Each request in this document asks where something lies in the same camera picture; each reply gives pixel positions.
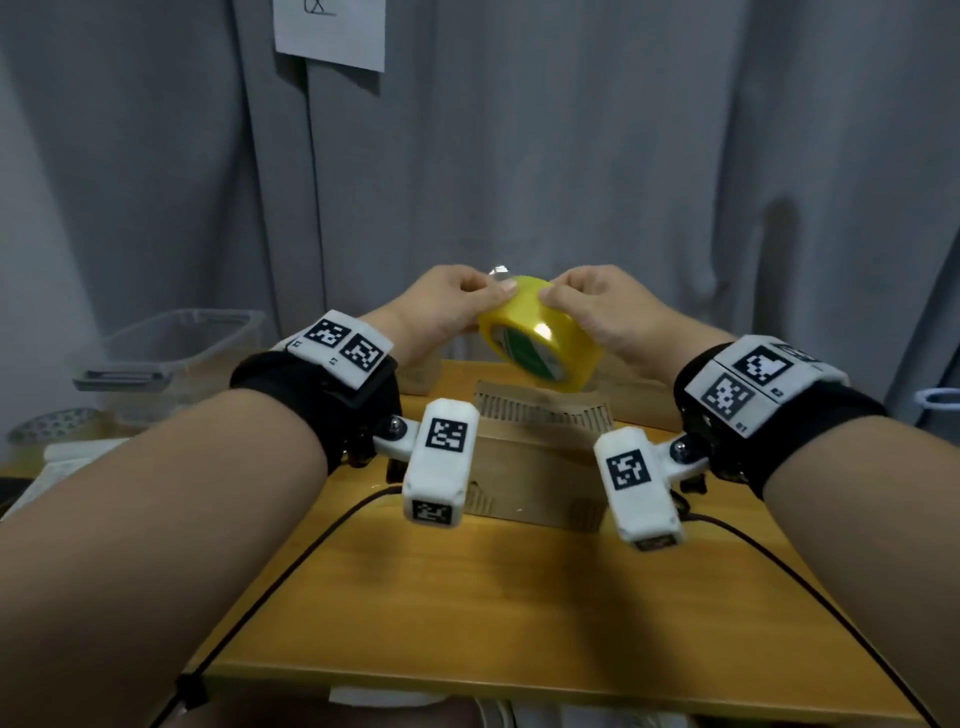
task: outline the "wrist-mounted device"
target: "wrist-mounted device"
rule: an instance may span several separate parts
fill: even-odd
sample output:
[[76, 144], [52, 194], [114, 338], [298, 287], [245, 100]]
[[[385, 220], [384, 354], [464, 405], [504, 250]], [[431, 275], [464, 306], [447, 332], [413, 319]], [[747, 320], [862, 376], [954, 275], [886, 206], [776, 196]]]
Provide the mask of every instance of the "wrist-mounted device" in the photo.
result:
[[744, 336], [700, 354], [677, 377], [674, 399], [713, 473], [747, 483], [761, 498], [773, 471], [818, 435], [886, 415], [844, 372], [773, 336]]
[[346, 454], [353, 467], [375, 455], [372, 436], [400, 414], [393, 342], [366, 322], [340, 311], [248, 357], [230, 388], [253, 389], [296, 412], [317, 435], [329, 473]]

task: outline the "black and white square marker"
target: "black and white square marker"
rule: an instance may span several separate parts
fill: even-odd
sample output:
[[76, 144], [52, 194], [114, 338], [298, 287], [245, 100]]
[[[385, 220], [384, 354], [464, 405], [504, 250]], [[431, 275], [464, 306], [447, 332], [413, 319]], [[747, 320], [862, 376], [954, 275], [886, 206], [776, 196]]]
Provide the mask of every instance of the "black and white square marker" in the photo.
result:
[[788, 358], [767, 347], [756, 347], [742, 359], [733, 363], [733, 368], [761, 387], [793, 367]]
[[340, 354], [364, 372], [369, 372], [383, 357], [383, 351], [359, 333], [347, 342]]
[[700, 401], [724, 420], [729, 420], [754, 398], [754, 390], [732, 376], [721, 375], [700, 397]]
[[425, 447], [445, 449], [450, 452], [463, 452], [467, 441], [467, 423], [456, 420], [443, 420], [435, 417], [430, 423]]
[[608, 457], [607, 470], [610, 471], [613, 489], [617, 491], [649, 483], [651, 480], [650, 471], [647, 470], [647, 464], [643, 461], [643, 454], [638, 449]]
[[349, 328], [340, 324], [334, 324], [329, 319], [321, 319], [313, 328], [307, 331], [304, 336], [310, 339], [310, 341], [316, 341], [325, 347], [336, 349], [349, 333]]
[[820, 359], [815, 359], [812, 356], [810, 356], [810, 354], [806, 352], [801, 352], [799, 349], [795, 349], [794, 347], [791, 347], [789, 344], [774, 344], [774, 346], [777, 347], [782, 352], [789, 354], [795, 359], [800, 359], [801, 361], [805, 361], [807, 364], [811, 362], [817, 362], [818, 364], [820, 363]]
[[453, 522], [453, 507], [443, 503], [431, 503], [426, 500], [410, 502], [414, 521], [450, 525]]

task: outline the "forearm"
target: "forearm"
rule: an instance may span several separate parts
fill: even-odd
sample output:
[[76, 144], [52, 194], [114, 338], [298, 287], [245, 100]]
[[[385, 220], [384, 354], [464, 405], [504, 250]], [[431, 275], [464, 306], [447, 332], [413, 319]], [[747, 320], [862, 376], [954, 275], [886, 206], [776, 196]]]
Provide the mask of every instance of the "forearm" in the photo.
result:
[[943, 725], [960, 725], [960, 450], [854, 420], [795, 452], [764, 496], [867, 638]]
[[303, 421], [236, 390], [8, 519], [0, 552], [20, 556], [0, 560], [4, 724], [142, 721], [325, 476]]

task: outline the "hand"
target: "hand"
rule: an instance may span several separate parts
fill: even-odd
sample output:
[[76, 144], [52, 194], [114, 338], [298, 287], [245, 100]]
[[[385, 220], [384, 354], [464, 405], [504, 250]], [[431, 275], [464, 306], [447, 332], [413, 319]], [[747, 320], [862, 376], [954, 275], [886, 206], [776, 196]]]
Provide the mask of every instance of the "hand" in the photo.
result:
[[467, 265], [438, 265], [398, 298], [363, 317], [394, 342], [397, 364], [413, 364], [510, 300], [516, 281], [498, 283]]
[[542, 303], [667, 386], [697, 354], [734, 338], [673, 310], [613, 265], [573, 268], [551, 282], [539, 293]]

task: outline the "black wrist strap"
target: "black wrist strap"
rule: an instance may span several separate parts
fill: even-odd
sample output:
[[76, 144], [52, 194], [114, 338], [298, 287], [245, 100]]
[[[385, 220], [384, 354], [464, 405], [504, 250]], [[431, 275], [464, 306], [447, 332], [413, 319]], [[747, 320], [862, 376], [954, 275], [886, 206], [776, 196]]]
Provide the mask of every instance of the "black wrist strap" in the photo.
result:
[[381, 419], [400, 414], [400, 393], [389, 366], [385, 376], [371, 376], [351, 393], [323, 367], [288, 352], [263, 352], [233, 371], [230, 389], [240, 388], [273, 397], [297, 413], [324, 448], [327, 474], [340, 465], [347, 442], [358, 431], [372, 430]]
[[713, 347], [684, 367], [674, 383], [674, 401], [684, 429], [706, 441], [710, 469], [718, 477], [747, 483], [761, 499], [773, 472], [808, 442], [850, 420], [887, 414], [882, 404], [851, 387], [818, 381], [781, 405], [752, 437], [742, 438], [685, 391], [707, 362], [729, 345]]

